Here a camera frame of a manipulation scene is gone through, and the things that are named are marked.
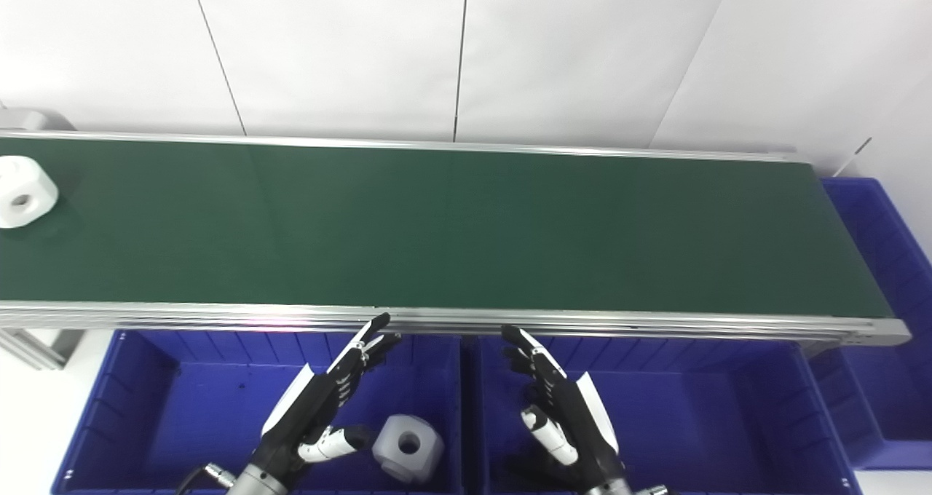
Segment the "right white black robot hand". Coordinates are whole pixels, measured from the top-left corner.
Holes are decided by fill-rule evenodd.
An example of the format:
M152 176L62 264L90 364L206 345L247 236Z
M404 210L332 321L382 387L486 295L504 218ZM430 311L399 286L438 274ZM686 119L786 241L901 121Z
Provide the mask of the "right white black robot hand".
M538 339L517 326L503 325L500 335L510 369L532 379L520 418L538 444L536 451L506 458L508 471L553 491L630 494L615 429L589 373L571 379Z

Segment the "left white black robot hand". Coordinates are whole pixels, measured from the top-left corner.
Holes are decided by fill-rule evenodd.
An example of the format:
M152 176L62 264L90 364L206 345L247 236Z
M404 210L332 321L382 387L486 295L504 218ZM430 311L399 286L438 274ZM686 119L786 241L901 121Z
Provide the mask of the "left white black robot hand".
M229 494L288 494L313 465L369 448L369 428L333 423L364 373L400 343L399 333L382 332L390 319L384 312L369 320L326 371L303 366L266 420L259 445Z

